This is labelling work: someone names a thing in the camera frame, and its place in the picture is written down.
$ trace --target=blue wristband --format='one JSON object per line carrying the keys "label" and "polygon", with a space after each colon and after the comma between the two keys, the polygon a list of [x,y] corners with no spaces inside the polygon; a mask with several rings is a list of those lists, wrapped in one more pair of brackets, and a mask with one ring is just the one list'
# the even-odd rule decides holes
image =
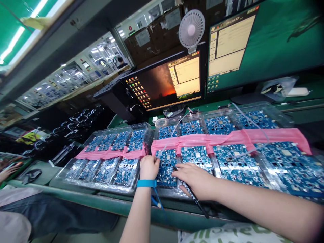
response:
{"label": "blue wristband", "polygon": [[139,180],[137,187],[156,187],[156,180]]}

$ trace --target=gray pants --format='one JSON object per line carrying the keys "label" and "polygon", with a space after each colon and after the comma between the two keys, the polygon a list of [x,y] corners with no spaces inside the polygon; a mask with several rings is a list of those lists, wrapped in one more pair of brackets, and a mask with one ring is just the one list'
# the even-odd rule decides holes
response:
{"label": "gray pants", "polygon": [[109,231],[119,219],[116,214],[60,200],[44,193],[2,206],[0,211],[24,215],[32,226],[30,240],[49,233]]}

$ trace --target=circuit board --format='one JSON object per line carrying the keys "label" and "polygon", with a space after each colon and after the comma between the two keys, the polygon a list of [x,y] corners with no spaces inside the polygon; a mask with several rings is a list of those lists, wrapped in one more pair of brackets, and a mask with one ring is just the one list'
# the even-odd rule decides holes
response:
{"label": "circuit board", "polygon": [[[161,127],[159,130],[159,139],[170,138],[175,127],[176,127],[175,125],[168,126],[168,127]],[[176,137],[176,136],[177,136],[177,131],[174,131],[172,137]]]}
{"label": "circuit board", "polygon": [[143,149],[144,134],[146,129],[136,130],[132,133],[129,140],[128,151]]}
{"label": "circuit board", "polygon": [[99,145],[101,142],[102,137],[101,136],[96,136],[93,138],[93,140],[89,143],[88,148],[86,149],[86,152],[93,152],[96,147]]}
{"label": "circuit board", "polygon": [[126,146],[126,141],[130,131],[125,131],[117,134],[115,141],[112,144],[112,150],[122,150]]}
{"label": "circuit board", "polygon": [[116,177],[114,179],[115,185],[128,186],[132,181],[131,178],[135,173],[138,159],[125,159],[120,162]]}
{"label": "circuit board", "polygon": [[112,140],[115,137],[115,134],[107,134],[100,143],[98,151],[106,151],[112,144]]}
{"label": "circuit board", "polygon": [[182,163],[194,163],[200,168],[213,174],[213,164],[207,155],[206,147],[183,147],[181,148]]}
{"label": "circuit board", "polygon": [[230,122],[227,116],[205,119],[209,134],[230,134],[235,131],[235,126]]}
{"label": "circuit board", "polygon": [[78,174],[83,168],[84,163],[86,163],[88,160],[86,159],[79,159],[74,162],[72,167],[70,168],[69,172],[66,175],[66,178],[73,178],[75,174]]}
{"label": "circuit board", "polygon": [[265,182],[266,180],[260,170],[228,169],[222,170],[221,172],[223,178],[227,180],[236,181],[247,185],[269,188],[269,184]]}
{"label": "circuit board", "polygon": [[[275,123],[275,120],[271,120],[267,115],[263,114],[262,110],[250,111],[244,113],[252,121],[254,121],[260,128],[279,128]],[[247,120],[242,114],[237,114],[239,121],[243,124],[246,129],[257,129],[258,127],[254,125],[251,121]]]}
{"label": "circuit board", "polygon": [[108,160],[104,160],[97,174],[95,176],[95,182],[99,183],[109,183],[112,173],[114,172],[116,163],[120,160],[120,157],[111,158]]}
{"label": "circuit board", "polygon": [[158,176],[156,177],[156,184],[158,187],[174,188],[177,186],[177,180],[172,177],[173,166],[176,166],[176,151],[165,150],[160,154],[160,168]]}
{"label": "circuit board", "polygon": [[223,178],[247,185],[269,188],[255,158],[250,155],[233,158],[247,152],[246,146],[234,144],[215,146],[213,149]]}
{"label": "circuit board", "polygon": [[324,197],[324,169],[320,162],[305,155],[292,142],[275,142],[259,149],[274,171],[295,196]]}
{"label": "circuit board", "polygon": [[242,144],[215,146],[213,149],[221,170],[235,168],[259,169],[257,161],[250,155],[233,158],[235,155],[247,152],[246,146]]}
{"label": "circuit board", "polygon": [[79,180],[87,180],[88,177],[94,172],[94,169],[99,162],[99,160],[90,160],[82,170]]}
{"label": "circuit board", "polygon": [[200,122],[196,121],[188,121],[186,123],[182,123],[180,125],[181,136],[188,134],[204,134],[202,127],[200,126]]}

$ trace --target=small white fan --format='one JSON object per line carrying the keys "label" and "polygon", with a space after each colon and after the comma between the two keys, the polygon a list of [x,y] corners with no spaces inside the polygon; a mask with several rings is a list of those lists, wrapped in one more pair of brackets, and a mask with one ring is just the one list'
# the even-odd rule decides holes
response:
{"label": "small white fan", "polygon": [[179,26],[179,40],[181,44],[196,51],[197,44],[203,37],[205,30],[205,18],[199,10],[191,10],[182,18]]}

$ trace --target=black pen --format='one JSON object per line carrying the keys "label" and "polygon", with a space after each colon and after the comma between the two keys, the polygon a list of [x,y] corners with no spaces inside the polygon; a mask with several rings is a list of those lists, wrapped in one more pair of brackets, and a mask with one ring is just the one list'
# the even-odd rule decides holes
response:
{"label": "black pen", "polygon": [[182,180],[180,180],[183,184],[183,186],[187,189],[187,191],[189,192],[190,196],[192,197],[192,199],[194,200],[194,202],[198,205],[198,207],[200,208],[200,210],[202,211],[202,213],[205,215],[206,219],[209,219],[209,215],[206,212],[206,210],[200,205],[199,200],[196,198],[195,194],[192,192],[192,190],[190,189],[190,187]]}

